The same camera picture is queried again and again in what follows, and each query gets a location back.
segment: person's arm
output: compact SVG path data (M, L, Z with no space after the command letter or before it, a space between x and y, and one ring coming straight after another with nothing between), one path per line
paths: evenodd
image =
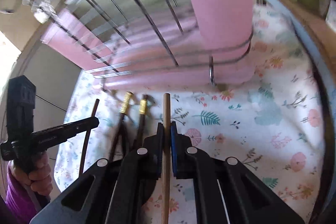
M47 153L43 153L35 163L37 169L29 175L15 166L13 161L8 163L6 205L19 223L29 223L37 213L23 185L28 185L33 191L45 196L49 195L53 189L48 160Z

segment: beige wall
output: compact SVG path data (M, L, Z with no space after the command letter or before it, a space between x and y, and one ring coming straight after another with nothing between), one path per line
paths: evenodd
M31 36L41 25L31 12L31 7L23 6L21 0L0 0L0 9L15 9L14 14L0 14L0 31L23 51Z

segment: human hand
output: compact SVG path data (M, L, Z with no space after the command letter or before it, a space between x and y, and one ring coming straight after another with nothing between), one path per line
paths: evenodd
M40 195L48 196L53 185L51 184L51 167L48 164L49 158L46 152L42 153L41 157L35 162L36 170L27 175L23 170L14 164L14 161L9 162L9 169L13 177L21 183L21 185L28 185L34 192Z

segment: green leaf print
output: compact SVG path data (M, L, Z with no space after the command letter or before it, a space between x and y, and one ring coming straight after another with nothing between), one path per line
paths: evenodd
M278 179L263 178L262 182L269 188L273 189L278 184Z
M212 125L212 124L217 124L217 125L221 125L219 123L220 119L217 116L217 114L213 113L213 112L206 112L206 111L202 111L201 115L193 115L193 117L201 117L201 123L202 125Z

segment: finger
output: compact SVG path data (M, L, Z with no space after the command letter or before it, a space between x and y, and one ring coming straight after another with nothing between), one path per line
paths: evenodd
M51 172L50 165L46 165L38 170L34 170L29 173L30 180L43 180L45 179Z
M15 166L12 160L9 163L9 169L11 170L13 177L19 183L26 184L26 185L31 184L31 180L29 179L28 175L25 172L23 172L23 170L20 167Z
M35 161L35 166L40 169L46 166L49 162L49 157L46 152L43 152L40 157Z
M30 188L34 192L43 192L48 188L49 185L51 185L51 176L47 176L43 180L33 181L30 185Z
M39 191L38 193L39 193L40 195L48 196L48 195L50 195L50 193L51 193L52 190L53 190L53 185L50 184L50 185L47 187L47 189L45 189L45 190L43 190L43 191Z

